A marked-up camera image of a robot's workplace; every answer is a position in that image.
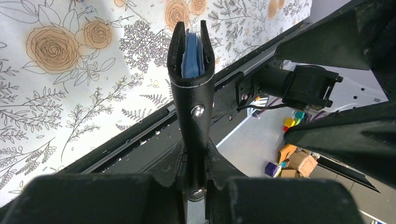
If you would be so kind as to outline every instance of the purple block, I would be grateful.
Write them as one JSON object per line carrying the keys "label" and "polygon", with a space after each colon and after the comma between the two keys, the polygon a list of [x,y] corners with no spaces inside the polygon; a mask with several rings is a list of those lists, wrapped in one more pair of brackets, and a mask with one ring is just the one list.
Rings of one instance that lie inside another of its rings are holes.
{"label": "purple block", "polygon": [[268,176],[274,177],[275,174],[278,172],[279,167],[274,163],[269,162],[265,167],[265,174]]}

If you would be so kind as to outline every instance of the white stitching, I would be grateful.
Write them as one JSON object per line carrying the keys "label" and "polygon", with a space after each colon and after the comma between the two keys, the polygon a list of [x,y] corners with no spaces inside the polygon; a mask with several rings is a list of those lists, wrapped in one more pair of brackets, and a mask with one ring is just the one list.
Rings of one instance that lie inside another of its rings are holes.
{"label": "white stitching", "polygon": [[195,86],[181,86],[181,85],[177,85],[176,83],[174,83],[174,82],[172,81],[172,79],[170,79],[170,82],[172,82],[175,86],[180,87],[180,88],[183,88],[183,89],[192,89],[192,88],[200,87],[200,86],[202,86],[202,85],[208,83],[209,81],[211,81],[211,79],[212,79],[213,77],[214,77],[214,73],[213,73],[212,76],[208,79],[208,81],[206,81],[206,82],[204,82],[204,83],[202,83],[202,84],[199,84],[199,85],[195,85]]}

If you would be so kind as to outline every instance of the blue cloth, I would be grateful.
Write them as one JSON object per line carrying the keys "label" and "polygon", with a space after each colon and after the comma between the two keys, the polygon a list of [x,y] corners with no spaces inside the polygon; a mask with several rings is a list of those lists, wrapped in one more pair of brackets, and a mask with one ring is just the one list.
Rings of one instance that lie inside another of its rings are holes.
{"label": "blue cloth", "polygon": [[186,49],[183,55],[182,77],[195,78],[204,73],[201,39],[196,33],[186,31]]}

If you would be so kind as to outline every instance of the screw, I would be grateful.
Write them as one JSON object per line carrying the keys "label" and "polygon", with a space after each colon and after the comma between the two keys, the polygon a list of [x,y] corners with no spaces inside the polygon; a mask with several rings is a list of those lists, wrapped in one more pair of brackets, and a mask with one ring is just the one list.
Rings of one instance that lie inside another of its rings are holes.
{"label": "screw", "polygon": [[197,195],[197,194],[199,194],[199,193],[201,193],[202,192],[202,189],[199,189],[199,190],[197,190],[197,191],[195,191],[194,193],[192,193],[192,195]]}
{"label": "screw", "polygon": [[192,108],[191,110],[191,116],[195,118],[199,118],[204,114],[205,107],[202,105],[196,105],[195,107]]}

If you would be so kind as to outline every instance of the floral wallpaper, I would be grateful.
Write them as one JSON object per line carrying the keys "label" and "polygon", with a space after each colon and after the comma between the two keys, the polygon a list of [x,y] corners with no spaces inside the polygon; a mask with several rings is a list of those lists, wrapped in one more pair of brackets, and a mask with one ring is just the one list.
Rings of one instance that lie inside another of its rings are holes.
{"label": "floral wallpaper", "polygon": [[311,0],[0,0],[0,206],[172,101],[178,21],[206,20],[216,71],[309,16]]}

